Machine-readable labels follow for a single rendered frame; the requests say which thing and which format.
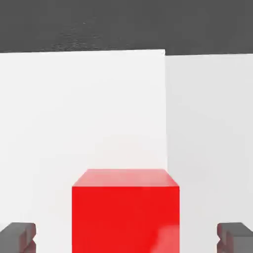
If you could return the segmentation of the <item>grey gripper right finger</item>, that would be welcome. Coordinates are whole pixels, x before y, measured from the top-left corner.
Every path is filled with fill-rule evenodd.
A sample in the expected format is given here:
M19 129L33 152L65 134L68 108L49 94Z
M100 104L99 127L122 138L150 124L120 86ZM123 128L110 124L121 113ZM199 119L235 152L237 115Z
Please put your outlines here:
M253 231L243 223L219 223L217 235L217 253L253 253Z

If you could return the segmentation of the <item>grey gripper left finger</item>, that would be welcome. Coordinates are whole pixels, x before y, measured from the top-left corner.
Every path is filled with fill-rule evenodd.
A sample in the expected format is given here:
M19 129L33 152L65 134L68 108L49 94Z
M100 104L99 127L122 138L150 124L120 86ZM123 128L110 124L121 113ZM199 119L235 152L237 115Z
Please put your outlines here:
M36 225L12 222L0 226L0 253L36 253Z

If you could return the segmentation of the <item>small red cube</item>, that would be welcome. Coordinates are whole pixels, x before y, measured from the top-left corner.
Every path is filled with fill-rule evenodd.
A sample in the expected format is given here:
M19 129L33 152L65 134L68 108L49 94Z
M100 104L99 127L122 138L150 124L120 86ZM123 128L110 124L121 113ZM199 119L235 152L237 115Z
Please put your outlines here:
M179 253L179 225L164 169L88 169L72 187L72 253Z

